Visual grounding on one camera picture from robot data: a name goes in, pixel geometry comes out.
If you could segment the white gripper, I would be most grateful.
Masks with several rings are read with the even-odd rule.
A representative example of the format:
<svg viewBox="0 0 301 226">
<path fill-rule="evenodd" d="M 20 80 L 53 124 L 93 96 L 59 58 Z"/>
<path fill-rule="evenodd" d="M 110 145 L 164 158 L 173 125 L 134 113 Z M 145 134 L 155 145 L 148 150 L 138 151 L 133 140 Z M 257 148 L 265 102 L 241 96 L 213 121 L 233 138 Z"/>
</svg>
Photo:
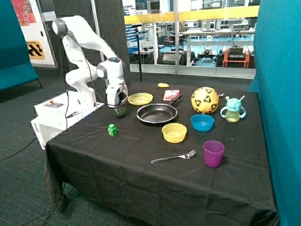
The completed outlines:
<svg viewBox="0 0 301 226">
<path fill-rule="evenodd" d="M 107 103 L 109 107 L 113 107 L 115 113 L 121 110 L 121 106 L 128 99 L 128 90 L 125 82 L 121 84 L 109 84 L 106 89 Z"/>
</svg>

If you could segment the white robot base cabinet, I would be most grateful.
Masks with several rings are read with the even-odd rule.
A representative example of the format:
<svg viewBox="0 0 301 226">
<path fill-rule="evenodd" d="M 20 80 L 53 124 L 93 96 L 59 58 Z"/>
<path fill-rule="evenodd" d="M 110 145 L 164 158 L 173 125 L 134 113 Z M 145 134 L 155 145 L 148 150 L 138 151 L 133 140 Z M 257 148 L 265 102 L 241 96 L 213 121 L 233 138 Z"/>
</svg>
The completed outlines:
<svg viewBox="0 0 301 226">
<path fill-rule="evenodd" d="M 88 116 L 103 103 L 92 106 L 83 104 L 76 91 L 68 91 L 35 105 L 37 117 L 31 121 L 32 128 L 44 150 L 46 143 Z"/>
</svg>

